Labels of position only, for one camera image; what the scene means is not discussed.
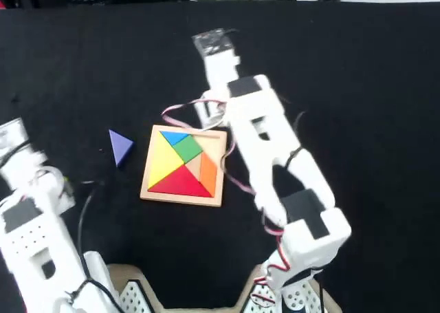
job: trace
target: red and white wire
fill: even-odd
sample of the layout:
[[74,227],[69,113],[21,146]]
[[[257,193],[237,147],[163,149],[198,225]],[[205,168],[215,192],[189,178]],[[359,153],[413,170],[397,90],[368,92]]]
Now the red and white wire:
[[[269,305],[263,305],[262,303],[255,301],[254,297],[262,299],[263,301],[267,301],[269,303]],[[262,296],[261,294],[250,294],[249,298],[255,305],[261,306],[263,308],[269,308],[269,307],[272,307],[275,305],[275,300],[273,300],[269,297],[266,297],[266,296]]]
[[269,270],[269,268],[276,268],[277,270],[282,270],[283,272],[288,272],[290,270],[290,263],[288,262],[285,254],[283,252],[283,249],[281,248],[281,236],[277,236],[276,240],[278,242],[277,251],[278,251],[278,254],[280,255],[281,261],[283,262],[284,266],[280,266],[275,263],[271,263],[270,265],[268,265],[267,270]]
[[[186,129],[192,129],[193,127],[191,127],[189,124],[186,124],[185,122],[182,122],[180,120],[174,119],[170,116],[167,115],[168,112],[172,111],[172,110],[176,110],[176,109],[180,109],[182,107],[185,107],[186,105],[192,105],[195,103],[205,103],[205,102],[216,102],[219,105],[224,105],[226,104],[225,101],[221,101],[221,100],[215,100],[215,99],[210,99],[210,98],[198,98],[196,100],[192,100],[190,102],[181,104],[181,105],[171,105],[170,107],[166,108],[165,110],[163,110],[163,112],[161,113],[162,119],[167,122],[170,125],[174,125],[174,126],[178,126],[178,127],[183,127]],[[214,123],[213,125],[210,125],[209,127],[206,127],[204,129],[198,129],[200,131],[206,131],[208,129],[211,129],[213,127],[219,126],[221,123],[223,122],[223,118],[221,118],[218,122]],[[251,195],[255,195],[255,191],[252,189],[252,187],[247,186],[245,184],[243,184],[242,182],[238,181],[235,177],[231,176],[227,171],[226,171],[226,167],[225,167],[225,159],[235,150],[237,146],[237,143],[235,141],[235,139],[232,139],[232,144],[231,147],[229,148],[229,150],[222,156],[221,158],[221,168],[223,170],[223,172],[225,173],[226,177],[235,185],[237,185],[242,191],[245,191],[246,193],[249,193]]]
[[264,213],[264,208],[261,210],[261,223],[264,227],[264,230],[266,231],[267,234],[273,235],[273,236],[283,236],[284,234],[284,229],[272,229],[269,226],[266,225],[266,216]]
[[225,160],[226,158],[235,150],[237,146],[237,142],[235,141],[234,137],[232,137],[232,142],[231,142],[231,146],[228,149],[228,151],[226,151],[226,153],[222,156],[220,164],[221,164],[221,169],[223,170],[223,172],[225,173],[226,177],[236,186],[238,186],[242,191],[245,191],[246,193],[249,193],[250,195],[255,195],[255,191],[254,189],[252,189],[251,186],[247,186],[244,183],[238,181],[235,177],[233,177],[232,175],[230,175],[227,171],[226,171],[226,167],[225,167]]
[[[170,116],[167,115],[168,112],[172,111],[172,110],[176,110],[176,109],[180,109],[182,107],[185,107],[186,105],[193,105],[195,103],[199,103],[199,102],[216,102],[220,105],[224,105],[226,102],[225,101],[220,101],[220,100],[215,100],[215,99],[209,99],[209,98],[198,98],[196,100],[192,100],[190,102],[181,104],[181,105],[171,105],[170,107],[166,108],[165,110],[163,110],[163,112],[161,113],[162,119],[164,121],[166,121],[168,124],[170,125],[174,125],[174,126],[178,126],[178,127],[183,127],[185,129],[192,129],[193,127],[186,124],[185,122],[182,122],[180,120],[174,119]],[[219,122],[209,126],[208,128],[205,129],[199,129],[200,131],[206,131],[207,129],[211,129],[213,127],[216,127],[217,125],[220,125],[223,119],[221,119]]]

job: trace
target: wooden puzzle frame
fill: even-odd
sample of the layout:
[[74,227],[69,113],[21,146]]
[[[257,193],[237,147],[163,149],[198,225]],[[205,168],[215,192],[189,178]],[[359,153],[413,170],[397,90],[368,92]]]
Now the wooden puzzle frame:
[[174,194],[165,194],[165,193],[153,193],[148,190],[149,173],[151,170],[151,163],[154,157],[155,141],[157,140],[157,136],[160,134],[161,131],[172,131],[178,133],[187,133],[199,137],[201,136],[207,138],[216,138],[218,139],[218,144],[221,154],[223,155],[226,152],[227,133],[225,131],[212,131],[212,130],[200,131],[197,129],[184,129],[181,127],[153,125],[153,129],[151,130],[150,145],[148,146],[148,155],[145,163],[144,178],[142,180],[142,186],[140,190],[140,198],[151,199],[155,201],[163,201],[163,202],[220,207],[221,197],[223,192],[223,179],[224,179],[224,174],[220,167],[221,155],[219,157],[219,160],[213,160],[213,162],[217,166],[217,177],[216,177],[214,197],[198,197],[198,196],[174,195]]

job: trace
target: tangram puzzle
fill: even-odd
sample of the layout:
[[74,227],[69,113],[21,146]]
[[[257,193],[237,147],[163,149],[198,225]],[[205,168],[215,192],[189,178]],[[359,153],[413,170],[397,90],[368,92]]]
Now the tangram puzzle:
[[226,132],[154,125],[140,197],[221,205]]

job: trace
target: purple triangle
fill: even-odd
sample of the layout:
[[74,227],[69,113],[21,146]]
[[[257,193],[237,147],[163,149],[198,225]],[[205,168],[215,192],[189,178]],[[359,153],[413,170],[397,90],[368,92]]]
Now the purple triangle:
[[121,136],[120,134],[109,130],[111,148],[113,148],[113,156],[115,156],[116,166],[119,166],[125,155],[129,152],[133,141]]

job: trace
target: blue triangle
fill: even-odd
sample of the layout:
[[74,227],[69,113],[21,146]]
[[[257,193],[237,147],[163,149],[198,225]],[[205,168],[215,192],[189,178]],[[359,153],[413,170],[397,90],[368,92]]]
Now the blue triangle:
[[162,135],[166,138],[169,144],[174,146],[176,143],[182,141],[184,138],[188,136],[186,133],[179,133],[179,132],[167,132],[167,131],[161,131]]
[[133,141],[121,136],[120,134],[109,130],[111,148],[113,149],[113,156],[115,157],[116,166],[119,166],[125,155],[129,152]]

